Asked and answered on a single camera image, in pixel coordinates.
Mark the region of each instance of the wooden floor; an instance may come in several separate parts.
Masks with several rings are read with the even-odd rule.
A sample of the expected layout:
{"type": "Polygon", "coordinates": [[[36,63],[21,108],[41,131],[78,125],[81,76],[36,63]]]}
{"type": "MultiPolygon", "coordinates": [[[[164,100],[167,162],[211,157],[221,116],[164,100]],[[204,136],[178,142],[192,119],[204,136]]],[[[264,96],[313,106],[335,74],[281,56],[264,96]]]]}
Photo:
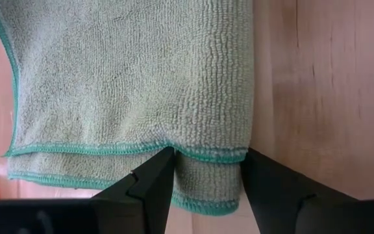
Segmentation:
{"type": "MultiPolygon", "coordinates": [[[[328,186],[374,198],[374,1],[255,0],[252,147],[328,186]]],[[[12,128],[11,71],[0,43],[0,156],[12,128]]],[[[6,179],[0,198],[90,197],[95,190],[6,179]]],[[[221,218],[171,208],[167,233],[258,233],[243,195],[221,218]]]]}

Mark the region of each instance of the microfiber towel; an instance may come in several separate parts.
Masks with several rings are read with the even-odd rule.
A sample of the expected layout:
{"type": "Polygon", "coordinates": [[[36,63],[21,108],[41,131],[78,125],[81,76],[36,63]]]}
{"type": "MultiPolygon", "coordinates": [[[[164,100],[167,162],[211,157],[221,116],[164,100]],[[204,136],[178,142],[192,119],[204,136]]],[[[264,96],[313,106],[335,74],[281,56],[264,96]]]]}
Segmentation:
{"type": "Polygon", "coordinates": [[[104,189],[162,148],[172,202],[238,207],[251,138],[251,0],[0,0],[14,74],[8,175],[104,189]]]}

